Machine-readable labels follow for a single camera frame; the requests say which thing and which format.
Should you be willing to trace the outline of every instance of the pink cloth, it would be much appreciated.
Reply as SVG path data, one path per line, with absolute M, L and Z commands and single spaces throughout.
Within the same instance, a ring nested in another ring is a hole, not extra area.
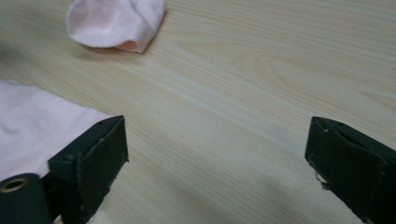
M 39 88 L 0 80 L 0 181 L 23 173 L 45 175 L 48 159 L 110 117 Z
M 89 47 L 143 53 L 157 33 L 165 5 L 165 0 L 76 0 L 67 12 L 67 32 Z

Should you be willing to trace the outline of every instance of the fabric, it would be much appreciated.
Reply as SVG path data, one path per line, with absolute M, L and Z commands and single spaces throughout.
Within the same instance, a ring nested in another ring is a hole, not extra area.
M 0 80 L 0 181 L 23 173 L 44 176 L 48 159 L 110 117 L 39 88 Z
M 157 33 L 165 5 L 165 0 L 76 0 L 67 12 L 67 32 L 89 47 L 143 53 Z

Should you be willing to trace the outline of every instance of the black block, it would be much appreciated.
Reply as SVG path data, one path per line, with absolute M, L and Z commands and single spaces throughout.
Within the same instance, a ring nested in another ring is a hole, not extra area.
M 396 151 L 347 125 L 313 117 L 305 158 L 365 223 L 396 222 Z

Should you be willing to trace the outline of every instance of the light wood grain surface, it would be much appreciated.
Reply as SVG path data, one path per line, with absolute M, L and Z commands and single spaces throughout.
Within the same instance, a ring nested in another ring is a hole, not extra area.
M 0 78 L 125 116 L 92 224 L 361 223 L 305 143 L 320 116 L 396 148 L 396 1 L 169 0 L 144 54 L 71 40 L 71 2 L 0 1 Z

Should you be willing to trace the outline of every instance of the white cloth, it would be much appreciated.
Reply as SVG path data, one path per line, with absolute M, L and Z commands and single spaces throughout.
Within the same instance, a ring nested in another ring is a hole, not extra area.
M 0 181 L 23 173 L 45 175 L 48 159 L 110 117 L 39 88 L 0 80 Z
M 165 7 L 166 0 L 76 0 L 66 15 L 67 33 L 86 46 L 143 53 Z

